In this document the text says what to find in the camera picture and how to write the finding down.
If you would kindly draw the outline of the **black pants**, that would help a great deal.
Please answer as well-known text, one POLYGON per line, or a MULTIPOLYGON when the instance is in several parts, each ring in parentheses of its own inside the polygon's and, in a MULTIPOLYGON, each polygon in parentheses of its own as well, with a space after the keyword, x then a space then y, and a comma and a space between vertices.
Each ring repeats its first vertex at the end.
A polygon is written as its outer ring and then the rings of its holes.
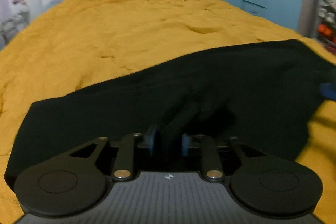
POLYGON ((5 171, 13 187, 26 168, 100 136, 113 141, 154 132, 171 160, 181 136, 239 141, 294 160, 323 103, 335 65, 297 40, 220 47, 188 54, 66 96, 34 102, 5 171))

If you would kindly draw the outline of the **yellow bed sheet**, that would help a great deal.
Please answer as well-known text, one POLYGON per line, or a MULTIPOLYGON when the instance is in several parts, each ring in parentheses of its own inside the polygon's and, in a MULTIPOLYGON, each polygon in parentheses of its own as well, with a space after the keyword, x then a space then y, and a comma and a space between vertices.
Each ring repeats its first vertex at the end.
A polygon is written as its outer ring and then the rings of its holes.
POLYGON ((315 40, 221 0, 66 0, 1 51, 1 168, 37 100, 200 50, 289 39, 335 61, 315 40))

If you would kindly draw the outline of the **shoe rack with items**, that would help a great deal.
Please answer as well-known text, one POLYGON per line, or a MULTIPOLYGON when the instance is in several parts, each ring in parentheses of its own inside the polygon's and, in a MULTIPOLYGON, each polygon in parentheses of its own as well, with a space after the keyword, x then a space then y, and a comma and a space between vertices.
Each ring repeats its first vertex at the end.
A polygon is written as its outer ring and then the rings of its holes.
POLYGON ((335 0, 318 0, 313 38, 335 55, 335 0))

